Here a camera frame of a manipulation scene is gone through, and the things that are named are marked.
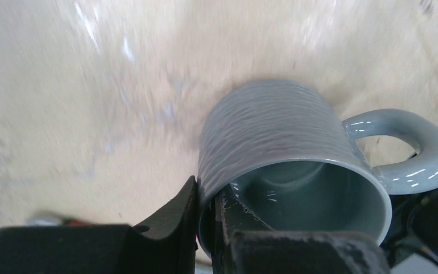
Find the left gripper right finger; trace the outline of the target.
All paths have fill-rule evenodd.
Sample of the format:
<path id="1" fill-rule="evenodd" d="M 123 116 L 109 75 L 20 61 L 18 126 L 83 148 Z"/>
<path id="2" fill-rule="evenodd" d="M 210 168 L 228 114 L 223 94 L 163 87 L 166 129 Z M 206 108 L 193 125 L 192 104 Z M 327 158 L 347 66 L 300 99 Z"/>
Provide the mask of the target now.
<path id="1" fill-rule="evenodd" d="M 383 251 L 360 232 L 272 231 L 221 190 L 214 212 L 213 273 L 390 273 Z"/>

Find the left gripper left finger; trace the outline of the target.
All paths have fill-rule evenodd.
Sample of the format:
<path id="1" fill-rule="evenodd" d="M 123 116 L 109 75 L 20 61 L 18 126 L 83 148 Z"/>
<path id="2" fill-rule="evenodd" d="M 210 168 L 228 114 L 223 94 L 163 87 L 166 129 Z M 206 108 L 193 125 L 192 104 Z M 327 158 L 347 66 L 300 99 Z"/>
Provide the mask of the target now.
<path id="1" fill-rule="evenodd" d="M 137 225 L 0 228 L 0 273 L 193 273 L 197 183 Z"/>

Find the grey ceramic mug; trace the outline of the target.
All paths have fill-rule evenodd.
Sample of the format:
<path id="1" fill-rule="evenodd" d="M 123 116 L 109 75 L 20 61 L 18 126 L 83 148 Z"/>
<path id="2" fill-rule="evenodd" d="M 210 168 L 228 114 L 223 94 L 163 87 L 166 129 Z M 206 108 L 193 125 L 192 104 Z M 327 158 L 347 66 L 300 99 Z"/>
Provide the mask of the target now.
<path id="1" fill-rule="evenodd" d="M 197 237 L 208 255 L 210 205 L 225 187 L 267 229 L 355 231 L 380 244 L 392 195 L 438 188 L 438 126 L 394 108 L 340 120 L 300 83 L 250 82 L 213 107 L 201 133 Z"/>

